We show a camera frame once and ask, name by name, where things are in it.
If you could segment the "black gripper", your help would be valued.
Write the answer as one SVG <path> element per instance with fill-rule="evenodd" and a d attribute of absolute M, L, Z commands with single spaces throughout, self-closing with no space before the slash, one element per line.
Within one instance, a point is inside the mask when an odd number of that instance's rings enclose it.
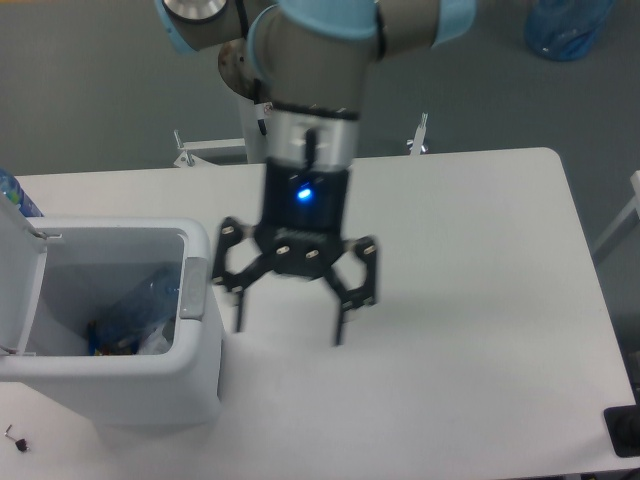
<path fill-rule="evenodd" d="M 261 218 L 254 230 L 260 254 L 242 270 L 230 270 L 230 251 L 253 227 L 236 217 L 219 225 L 211 279 L 233 296 L 234 331 L 244 327 L 249 288 L 269 271 L 311 280 L 323 278 L 338 299 L 334 345 L 343 343 L 347 314 L 377 303 L 379 248 L 373 236 L 349 240 L 351 252 L 364 265 L 360 286 L 347 288 L 333 264 L 343 255 L 342 222 L 350 171 L 322 172 L 266 162 Z"/>

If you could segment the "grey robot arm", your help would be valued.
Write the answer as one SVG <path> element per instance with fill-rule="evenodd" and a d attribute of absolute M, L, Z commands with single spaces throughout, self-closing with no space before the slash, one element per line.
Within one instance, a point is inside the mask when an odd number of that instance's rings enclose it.
<path fill-rule="evenodd" d="M 272 106 L 259 221 L 219 227 L 212 279 L 243 304 L 267 273 L 321 279 L 338 327 L 377 301 L 379 248 L 342 235 L 368 68 L 466 33 L 473 1 L 159 1 L 181 52 L 241 41 L 251 92 Z"/>

